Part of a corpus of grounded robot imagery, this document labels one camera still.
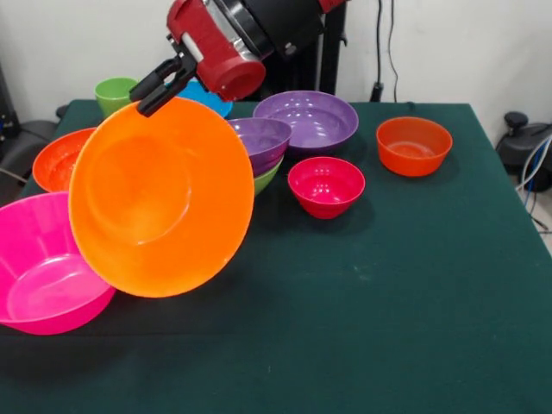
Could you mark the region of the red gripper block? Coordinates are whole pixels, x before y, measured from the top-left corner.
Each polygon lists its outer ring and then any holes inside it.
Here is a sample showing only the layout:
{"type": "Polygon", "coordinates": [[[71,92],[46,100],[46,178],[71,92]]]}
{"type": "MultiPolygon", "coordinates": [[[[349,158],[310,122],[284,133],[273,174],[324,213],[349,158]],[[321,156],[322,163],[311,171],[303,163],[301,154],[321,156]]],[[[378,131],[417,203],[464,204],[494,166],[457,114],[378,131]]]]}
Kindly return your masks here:
{"type": "Polygon", "coordinates": [[[167,28],[184,44],[197,62],[182,66],[179,56],[164,60],[129,91],[138,112],[150,117],[180,93],[194,77],[222,100],[241,100],[254,93],[266,76],[266,68],[248,36],[222,1],[175,1],[169,9],[167,28]]]}

